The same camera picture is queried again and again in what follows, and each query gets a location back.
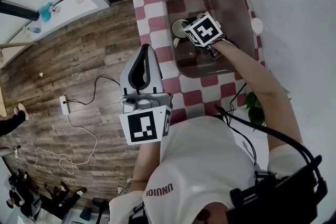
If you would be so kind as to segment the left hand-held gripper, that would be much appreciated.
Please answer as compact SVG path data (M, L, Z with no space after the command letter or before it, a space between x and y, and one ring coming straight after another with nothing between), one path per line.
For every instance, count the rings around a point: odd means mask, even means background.
M149 44L128 58L120 74L120 89L129 95L121 99L123 112L119 115L128 145L159 142L168 135L172 97L163 93L160 66Z

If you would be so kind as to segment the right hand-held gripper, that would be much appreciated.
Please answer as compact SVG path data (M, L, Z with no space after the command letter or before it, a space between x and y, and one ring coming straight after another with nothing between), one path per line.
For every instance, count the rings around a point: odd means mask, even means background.
M214 60L219 57L218 53L211 49L211 43L223 32L219 22L215 21L209 12L200 17L187 18L183 31L194 46L206 49Z

